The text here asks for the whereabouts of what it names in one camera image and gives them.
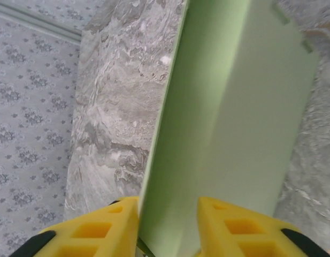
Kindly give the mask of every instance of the marble slab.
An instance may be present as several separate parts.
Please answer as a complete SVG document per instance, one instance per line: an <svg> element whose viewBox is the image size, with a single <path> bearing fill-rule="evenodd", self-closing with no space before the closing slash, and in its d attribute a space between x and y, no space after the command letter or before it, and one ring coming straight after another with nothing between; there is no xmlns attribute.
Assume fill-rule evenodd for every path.
<svg viewBox="0 0 330 257"><path fill-rule="evenodd" d="M282 9L304 30L330 22L330 0L277 0Z"/></svg>
<svg viewBox="0 0 330 257"><path fill-rule="evenodd" d="M107 1L84 29L66 218L139 193L182 5Z"/></svg>

